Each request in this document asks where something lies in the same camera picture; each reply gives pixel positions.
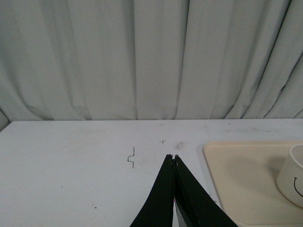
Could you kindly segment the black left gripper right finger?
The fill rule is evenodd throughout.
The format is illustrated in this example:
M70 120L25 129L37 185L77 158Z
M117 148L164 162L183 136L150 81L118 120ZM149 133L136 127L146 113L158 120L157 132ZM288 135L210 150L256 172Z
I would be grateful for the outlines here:
M189 227L235 227L179 156L174 158L175 201Z

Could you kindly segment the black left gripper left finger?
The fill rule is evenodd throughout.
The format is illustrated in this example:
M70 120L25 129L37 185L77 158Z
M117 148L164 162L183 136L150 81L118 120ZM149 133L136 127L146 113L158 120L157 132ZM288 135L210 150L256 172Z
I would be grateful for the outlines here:
M132 227L171 227L174 207L174 169L172 155L166 155L140 212Z

